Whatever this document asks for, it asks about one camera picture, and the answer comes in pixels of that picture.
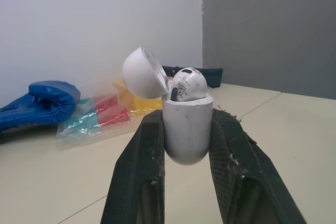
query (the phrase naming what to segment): yellow object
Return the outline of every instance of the yellow object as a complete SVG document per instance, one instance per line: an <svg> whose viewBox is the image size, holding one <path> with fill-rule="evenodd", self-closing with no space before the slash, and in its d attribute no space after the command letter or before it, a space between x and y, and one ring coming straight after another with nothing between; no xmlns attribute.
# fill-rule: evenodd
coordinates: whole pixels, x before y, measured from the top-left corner
<svg viewBox="0 0 336 224"><path fill-rule="evenodd" d="M133 115L140 115L162 109L161 98L145 100L135 97L126 88L122 80L114 81L113 85L118 89L118 103L127 107L128 111Z"/></svg>

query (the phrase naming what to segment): beige table surface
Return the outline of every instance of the beige table surface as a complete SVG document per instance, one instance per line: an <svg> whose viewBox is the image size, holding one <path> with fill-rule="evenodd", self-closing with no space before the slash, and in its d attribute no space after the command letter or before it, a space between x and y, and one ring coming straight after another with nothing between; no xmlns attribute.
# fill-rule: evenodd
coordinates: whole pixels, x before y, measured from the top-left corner
<svg viewBox="0 0 336 224"><path fill-rule="evenodd" d="M215 105L242 117L279 92L222 84L213 94ZM99 223L115 162L133 133L72 148L54 134L47 127L0 134L7 142L0 145L0 223ZM207 216L220 223L208 158L194 166L166 160L166 223L205 223Z"/></svg>
<svg viewBox="0 0 336 224"><path fill-rule="evenodd" d="M307 223L336 223L336 100L282 93L242 117L272 159ZM220 223L207 157L166 162L166 223ZM66 220L99 223L106 198Z"/></svg>

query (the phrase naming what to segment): gray wall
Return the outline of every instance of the gray wall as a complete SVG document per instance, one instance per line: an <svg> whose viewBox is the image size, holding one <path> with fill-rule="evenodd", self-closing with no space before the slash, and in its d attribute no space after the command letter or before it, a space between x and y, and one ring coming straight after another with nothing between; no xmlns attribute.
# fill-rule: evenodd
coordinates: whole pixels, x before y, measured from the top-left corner
<svg viewBox="0 0 336 224"><path fill-rule="evenodd" d="M203 0L203 65L224 83L336 99L336 0Z"/></svg>

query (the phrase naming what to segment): earbud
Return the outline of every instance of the earbud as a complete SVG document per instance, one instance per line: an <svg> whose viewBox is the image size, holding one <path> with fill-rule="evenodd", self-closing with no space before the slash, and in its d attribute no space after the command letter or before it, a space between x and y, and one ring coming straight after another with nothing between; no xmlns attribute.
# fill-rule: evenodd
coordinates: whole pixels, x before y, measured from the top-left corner
<svg viewBox="0 0 336 224"><path fill-rule="evenodd" d="M171 87L172 101L195 101L205 98L206 94L206 80L197 69L184 68L175 75Z"/></svg>

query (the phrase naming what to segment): plastic bag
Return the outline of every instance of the plastic bag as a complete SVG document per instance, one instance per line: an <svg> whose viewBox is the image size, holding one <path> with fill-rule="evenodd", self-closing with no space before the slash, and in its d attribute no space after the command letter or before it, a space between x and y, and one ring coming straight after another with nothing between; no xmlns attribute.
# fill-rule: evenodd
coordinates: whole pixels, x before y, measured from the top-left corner
<svg viewBox="0 0 336 224"><path fill-rule="evenodd" d="M56 139L91 143L132 132L144 115L162 108L161 98L135 97L122 80L96 83L80 91L82 98L71 117L58 125Z"/></svg>

